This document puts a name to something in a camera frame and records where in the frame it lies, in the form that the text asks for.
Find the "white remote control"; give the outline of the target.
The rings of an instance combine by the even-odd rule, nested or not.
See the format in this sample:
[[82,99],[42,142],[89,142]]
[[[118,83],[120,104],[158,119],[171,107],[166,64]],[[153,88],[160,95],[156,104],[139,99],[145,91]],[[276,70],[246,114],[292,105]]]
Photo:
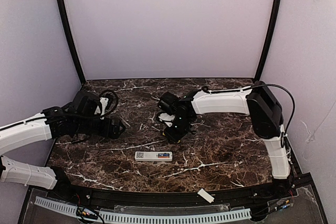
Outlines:
[[170,153],[173,160],[172,152],[136,152],[134,159],[138,162],[166,162],[158,161],[158,153]]

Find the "white battery cover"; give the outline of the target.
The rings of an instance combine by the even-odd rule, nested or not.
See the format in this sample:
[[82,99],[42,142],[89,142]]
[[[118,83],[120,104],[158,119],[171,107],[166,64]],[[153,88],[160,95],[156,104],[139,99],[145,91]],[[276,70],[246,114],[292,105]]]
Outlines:
[[214,202],[214,197],[210,195],[208,192],[206,192],[203,188],[200,189],[197,194],[201,196],[204,200],[206,200],[208,203],[213,203]]

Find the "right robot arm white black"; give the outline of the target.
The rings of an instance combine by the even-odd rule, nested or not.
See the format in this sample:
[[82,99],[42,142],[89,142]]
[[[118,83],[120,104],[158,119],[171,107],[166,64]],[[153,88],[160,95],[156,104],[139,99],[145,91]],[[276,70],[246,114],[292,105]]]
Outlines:
[[198,115],[239,113],[250,116],[254,133],[260,137],[271,162],[273,184],[277,193],[287,191],[293,183],[290,148],[287,147],[288,123],[284,122],[282,106],[262,81],[238,89],[210,90],[202,87],[183,97],[164,93],[158,102],[161,111],[156,119],[165,124],[163,135],[170,143],[179,143],[190,133]]

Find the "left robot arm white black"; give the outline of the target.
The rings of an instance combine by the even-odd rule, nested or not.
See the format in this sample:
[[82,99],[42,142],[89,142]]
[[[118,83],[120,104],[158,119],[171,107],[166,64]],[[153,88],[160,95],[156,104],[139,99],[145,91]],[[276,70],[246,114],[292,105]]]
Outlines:
[[109,118],[119,104],[117,94],[100,95],[79,91],[66,105],[42,110],[34,116],[1,128],[1,182],[37,186],[48,190],[71,184],[60,167],[41,167],[8,158],[5,154],[20,147],[63,136],[101,136],[118,139],[125,131],[120,120]]

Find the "black front table rail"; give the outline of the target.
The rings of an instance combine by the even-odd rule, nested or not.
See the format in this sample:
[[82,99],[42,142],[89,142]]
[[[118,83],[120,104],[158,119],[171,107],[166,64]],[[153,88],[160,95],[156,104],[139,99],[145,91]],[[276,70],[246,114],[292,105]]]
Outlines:
[[270,200],[289,195],[295,185],[297,173],[291,171],[287,179],[273,179],[271,183],[249,187],[226,187],[220,190],[221,181],[229,181],[226,175],[205,175],[198,179],[187,172],[186,175],[163,175],[162,172],[141,173],[138,170],[113,166],[110,173],[102,170],[90,173],[60,171],[60,181],[48,195],[84,206],[112,208],[121,204],[140,207],[196,207],[207,201],[197,192],[203,187],[215,186],[210,191],[213,204],[229,204],[232,207],[260,208]]

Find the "right black frame post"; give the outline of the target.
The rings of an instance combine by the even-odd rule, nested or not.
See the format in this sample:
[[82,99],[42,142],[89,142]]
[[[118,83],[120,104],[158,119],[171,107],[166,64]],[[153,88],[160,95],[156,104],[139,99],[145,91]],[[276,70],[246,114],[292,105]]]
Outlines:
[[259,58],[258,66],[256,69],[256,73],[254,76],[254,81],[259,81],[261,79],[261,76],[262,76],[262,73],[263,73],[263,70],[266,64],[267,56],[269,53],[269,49],[270,49],[271,42],[272,42],[272,37],[273,37],[275,26],[276,26],[280,2],[281,0],[273,0],[272,2],[269,24],[268,24],[263,48],[261,51],[261,55]]

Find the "black frame post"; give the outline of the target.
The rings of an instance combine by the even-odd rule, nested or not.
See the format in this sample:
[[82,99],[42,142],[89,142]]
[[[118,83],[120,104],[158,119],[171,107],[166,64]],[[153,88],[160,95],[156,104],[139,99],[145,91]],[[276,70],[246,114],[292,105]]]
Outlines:
[[272,37],[273,37],[275,26],[276,26],[280,2],[281,0],[273,0],[272,2],[269,24],[268,24],[263,48],[261,51],[261,55],[259,58],[258,66],[256,69],[256,73],[254,76],[254,81],[259,81],[261,79],[261,76],[262,76],[262,73],[263,73],[263,70],[266,64],[267,56],[269,53],[269,49],[270,49],[271,42],[272,42]]
[[79,56],[78,56],[78,53],[77,53],[75,41],[74,41],[74,38],[72,36],[70,23],[69,23],[69,19],[68,19],[68,15],[67,15],[67,10],[66,10],[66,5],[65,5],[65,0],[56,0],[56,1],[57,1],[57,6],[58,6],[58,10],[59,10],[59,15],[60,15],[62,27],[63,27],[63,30],[64,30],[66,42],[67,42],[68,49],[69,49],[69,52],[70,52],[70,55],[71,55],[71,59],[72,59],[73,65],[75,67],[76,74],[77,74],[77,77],[80,81],[80,84],[81,84],[81,86],[83,86],[86,83],[86,78],[85,78],[85,74],[83,72],[83,69],[82,69],[82,66],[81,66],[81,63],[80,63],[80,60],[79,60]]

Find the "left black frame post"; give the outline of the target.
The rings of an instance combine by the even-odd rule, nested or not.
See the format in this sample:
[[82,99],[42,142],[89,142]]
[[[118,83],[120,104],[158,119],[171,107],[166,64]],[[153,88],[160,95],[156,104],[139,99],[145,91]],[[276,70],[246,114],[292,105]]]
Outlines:
[[80,63],[80,60],[79,60],[79,56],[78,56],[78,53],[77,53],[75,41],[74,41],[74,38],[72,36],[70,23],[69,23],[69,19],[68,19],[68,15],[67,15],[67,10],[66,10],[66,5],[65,5],[65,0],[56,0],[56,1],[57,1],[57,6],[58,6],[58,10],[59,10],[59,15],[60,15],[62,27],[63,27],[63,30],[64,30],[66,42],[67,42],[68,49],[69,49],[69,52],[70,52],[70,55],[71,55],[71,59],[72,59],[73,65],[75,67],[76,74],[77,74],[77,77],[80,81],[80,84],[81,84],[81,86],[83,86],[86,83],[86,78],[85,78],[85,74],[83,72],[83,69],[82,69],[82,66],[81,66],[81,63]]

